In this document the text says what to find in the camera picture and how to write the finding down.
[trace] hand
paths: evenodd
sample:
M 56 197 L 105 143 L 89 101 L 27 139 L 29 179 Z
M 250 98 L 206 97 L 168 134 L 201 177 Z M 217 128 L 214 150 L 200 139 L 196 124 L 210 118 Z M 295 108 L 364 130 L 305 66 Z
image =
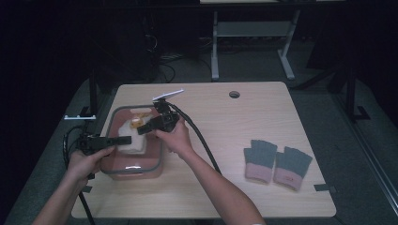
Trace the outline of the hand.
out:
M 66 177 L 78 183 L 79 187 L 83 188 L 87 185 L 87 176 L 91 173 L 98 173 L 100 171 L 100 160 L 111 154 L 115 147 L 109 147 L 99 150 L 97 153 L 86 156 L 82 151 L 78 150 L 70 156 L 70 162 Z
M 194 152 L 192 149 L 190 133 L 185 126 L 185 120 L 179 116 L 175 128 L 170 133 L 156 129 L 155 135 L 162 139 L 169 151 L 177 153 L 180 158 L 184 158 L 186 154 Z

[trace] person's right hand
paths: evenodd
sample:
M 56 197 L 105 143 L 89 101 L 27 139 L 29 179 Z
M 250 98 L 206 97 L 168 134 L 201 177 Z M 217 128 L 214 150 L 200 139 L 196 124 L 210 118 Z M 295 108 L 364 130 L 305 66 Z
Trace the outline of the person's right hand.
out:
M 187 154 L 192 153 L 192 144 L 190 133 L 185 126 L 185 120 L 179 116 L 176 127 L 170 133 L 156 129 L 155 135 L 162 139 L 170 152 L 177 153 L 180 158 L 184 158 Z

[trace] pink glove cuff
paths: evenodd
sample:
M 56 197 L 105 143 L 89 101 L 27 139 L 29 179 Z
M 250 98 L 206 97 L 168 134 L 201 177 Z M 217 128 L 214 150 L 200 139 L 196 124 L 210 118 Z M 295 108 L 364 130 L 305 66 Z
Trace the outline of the pink glove cuff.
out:
M 299 190 L 302 177 L 295 172 L 290 172 L 282 168 L 275 168 L 274 181 L 279 184 L 290 186 L 294 190 Z
M 246 164 L 245 175 L 247 178 L 258 179 L 269 183 L 272 179 L 272 169 L 249 162 Z

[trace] forearm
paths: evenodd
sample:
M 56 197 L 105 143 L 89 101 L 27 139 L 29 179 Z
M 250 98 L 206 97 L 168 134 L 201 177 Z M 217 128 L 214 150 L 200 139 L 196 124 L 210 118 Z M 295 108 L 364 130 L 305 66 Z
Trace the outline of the forearm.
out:
M 33 224 L 65 224 L 80 189 L 77 181 L 65 176 Z
M 183 158 L 227 224 L 265 224 L 252 200 L 196 153 Z

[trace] person's left arm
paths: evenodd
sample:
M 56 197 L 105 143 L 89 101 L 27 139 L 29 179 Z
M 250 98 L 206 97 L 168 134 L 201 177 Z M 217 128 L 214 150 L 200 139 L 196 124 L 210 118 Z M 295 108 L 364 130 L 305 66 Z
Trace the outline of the person's left arm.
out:
M 91 156 L 85 156 L 82 151 L 74 152 L 61 183 L 33 224 L 65 224 L 77 196 L 87 185 L 87 176 L 99 172 L 100 159 L 111 154 L 114 149 L 114 147 L 102 149 Z

